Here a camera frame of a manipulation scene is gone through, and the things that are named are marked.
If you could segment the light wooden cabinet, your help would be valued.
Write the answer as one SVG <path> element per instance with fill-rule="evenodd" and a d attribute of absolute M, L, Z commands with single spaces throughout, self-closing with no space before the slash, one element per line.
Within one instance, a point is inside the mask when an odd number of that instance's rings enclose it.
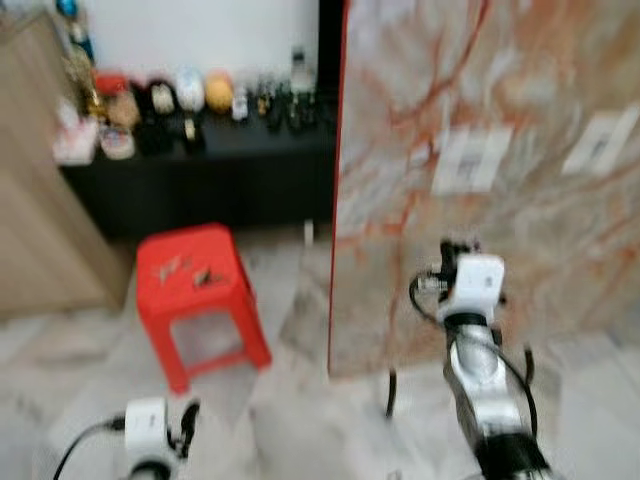
<path fill-rule="evenodd" d="M 70 97 L 52 15 L 0 10 L 0 317 L 125 302 L 131 269 L 52 150 Z"/>

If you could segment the hanging ornament with blue bead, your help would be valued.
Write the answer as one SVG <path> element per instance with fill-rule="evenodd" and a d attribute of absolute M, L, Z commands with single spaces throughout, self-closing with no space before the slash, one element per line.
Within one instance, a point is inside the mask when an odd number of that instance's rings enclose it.
<path fill-rule="evenodd" d="M 78 0 L 54 0 L 54 8 L 63 19 L 69 44 L 82 54 L 92 67 L 96 63 L 95 50 Z"/>

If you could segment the golden ornament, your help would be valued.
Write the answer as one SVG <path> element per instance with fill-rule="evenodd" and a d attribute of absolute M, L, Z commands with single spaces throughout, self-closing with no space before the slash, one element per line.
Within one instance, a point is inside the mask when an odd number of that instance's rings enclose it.
<path fill-rule="evenodd" d="M 67 69 L 74 86 L 78 88 L 84 113 L 104 120 L 108 114 L 106 114 L 106 106 L 101 93 L 96 88 L 90 56 L 81 47 L 70 47 L 67 54 Z"/>

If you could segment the tape roll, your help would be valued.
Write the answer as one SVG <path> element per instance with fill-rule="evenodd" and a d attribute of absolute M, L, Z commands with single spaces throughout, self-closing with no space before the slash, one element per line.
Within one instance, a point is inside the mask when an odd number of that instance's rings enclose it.
<path fill-rule="evenodd" d="M 100 132 L 99 145 L 102 154 L 111 160 L 129 159 L 137 152 L 133 134 L 115 127 L 105 128 Z"/>

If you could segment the red-lidded jar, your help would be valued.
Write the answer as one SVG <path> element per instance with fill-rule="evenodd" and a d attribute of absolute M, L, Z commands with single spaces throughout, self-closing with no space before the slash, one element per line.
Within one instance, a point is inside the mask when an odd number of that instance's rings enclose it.
<path fill-rule="evenodd" d="M 115 128 L 133 131 L 140 123 L 141 111 L 131 79 L 122 73 L 97 73 L 93 81 L 100 93 L 106 120 Z"/>

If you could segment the white round figurine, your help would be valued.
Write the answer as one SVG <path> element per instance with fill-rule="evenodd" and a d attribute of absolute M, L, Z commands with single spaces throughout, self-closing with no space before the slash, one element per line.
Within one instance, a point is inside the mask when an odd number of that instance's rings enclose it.
<path fill-rule="evenodd" d="M 180 108 L 188 113 L 198 113 L 205 106 L 205 79 L 200 70 L 179 70 L 173 76 L 175 99 Z"/>

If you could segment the bunch of keys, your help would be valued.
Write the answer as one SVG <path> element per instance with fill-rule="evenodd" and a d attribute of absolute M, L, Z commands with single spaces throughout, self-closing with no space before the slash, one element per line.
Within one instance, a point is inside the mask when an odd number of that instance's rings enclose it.
<path fill-rule="evenodd" d="M 177 255 L 161 261 L 157 268 L 151 270 L 151 274 L 160 285 L 175 282 L 189 284 L 193 288 L 205 288 L 223 280 L 223 275 L 216 273 L 210 266 L 197 265 L 195 260 L 196 257 L 189 255 Z"/>

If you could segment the white label sticker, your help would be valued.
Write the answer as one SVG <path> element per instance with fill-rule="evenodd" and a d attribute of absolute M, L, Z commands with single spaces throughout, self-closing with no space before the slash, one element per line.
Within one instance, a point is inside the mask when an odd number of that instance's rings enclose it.
<path fill-rule="evenodd" d="M 489 192 L 513 136 L 515 131 L 509 125 L 445 132 L 431 193 L 440 196 Z"/>
<path fill-rule="evenodd" d="M 561 168 L 562 175 L 611 173 L 630 140 L 640 106 L 637 102 L 626 109 L 603 111 L 589 120 L 579 141 L 570 150 Z"/>

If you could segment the red-veined marble slab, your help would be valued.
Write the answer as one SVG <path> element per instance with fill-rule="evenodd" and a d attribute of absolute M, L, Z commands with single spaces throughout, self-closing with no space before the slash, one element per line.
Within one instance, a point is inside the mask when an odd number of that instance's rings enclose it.
<path fill-rule="evenodd" d="M 406 288 L 440 239 L 506 261 L 508 340 L 639 315 L 639 120 L 604 175 L 562 175 L 598 113 L 640 106 L 640 0 L 348 0 L 332 378 L 438 360 Z M 452 129 L 515 131 L 492 189 L 433 195 Z"/>

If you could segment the orange round figurine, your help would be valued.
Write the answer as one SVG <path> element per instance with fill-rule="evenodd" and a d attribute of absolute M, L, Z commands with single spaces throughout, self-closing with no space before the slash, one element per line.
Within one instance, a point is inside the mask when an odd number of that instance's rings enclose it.
<path fill-rule="evenodd" d="M 236 99 L 236 87 L 225 72 L 214 72 L 205 77 L 205 105 L 214 113 L 227 114 Z"/>

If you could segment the clear plastic bottle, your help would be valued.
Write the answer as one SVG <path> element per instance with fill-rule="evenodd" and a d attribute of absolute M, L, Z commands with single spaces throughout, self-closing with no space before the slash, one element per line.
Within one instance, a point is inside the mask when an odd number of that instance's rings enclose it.
<path fill-rule="evenodd" d="M 314 76 L 308 68 L 306 51 L 301 46 L 294 47 L 292 50 L 289 90 L 292 93 L 307 93 L 314 90 Z"/>

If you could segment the black low console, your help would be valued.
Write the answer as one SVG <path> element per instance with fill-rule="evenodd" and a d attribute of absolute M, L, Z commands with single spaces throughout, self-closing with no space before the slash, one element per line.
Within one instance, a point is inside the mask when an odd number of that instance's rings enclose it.
<path fill-rule="evenodd" d="M 110 241 L 205 223 L 284 227 L 333 218 L 337 133 L 273 134 L 262 125 L 207 125 L 205 150 L 61 166 Z"/>

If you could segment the red plastic stool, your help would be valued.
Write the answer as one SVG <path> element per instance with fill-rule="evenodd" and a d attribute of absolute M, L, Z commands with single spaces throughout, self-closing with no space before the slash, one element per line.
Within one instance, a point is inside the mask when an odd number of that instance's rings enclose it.
<path fill-rule="evenodd" d="M 189 284 L 156 282 L 151 270 L 177 255 L 196 257 L 196 264 L 210 266 L 223 275 L 205 288 Z M 259 317 L 257 298 L 241 253 L 230 229 L 219 223 L 166 230 L 143 238 L 136 252 L 134 306 L 146 330 L 170 392 L 182 396 L 198 375 L 247 362 L 257 370 L 273 362 Z M 241 347 L 188 365 L 175 343 L 172 330 L 180 321 L 205 314 L 227 314 L 239 335 Z"/>

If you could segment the pink white tissue pack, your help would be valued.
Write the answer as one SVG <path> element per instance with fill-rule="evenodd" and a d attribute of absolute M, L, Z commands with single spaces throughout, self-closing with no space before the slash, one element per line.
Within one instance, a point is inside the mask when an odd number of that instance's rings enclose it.
<path fill-rule="evenodd" d="M 52 141 L 52 157 L 60 165 L 91 164 L 99 147 L 101 122 L 82 116 L 68 101 L 58 105 L 58 132 Z"/>

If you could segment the black round doll figurine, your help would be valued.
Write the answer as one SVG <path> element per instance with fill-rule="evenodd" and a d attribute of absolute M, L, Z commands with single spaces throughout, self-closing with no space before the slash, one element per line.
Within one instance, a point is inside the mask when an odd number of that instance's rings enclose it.
<path fill-rule="evenodd" d="M 132 91 L 143 116 L 172 115 L 180 109 L 177 91 L 172 83 L 164 79 L 151 79 L 146 83 L 134 82 Z"/>

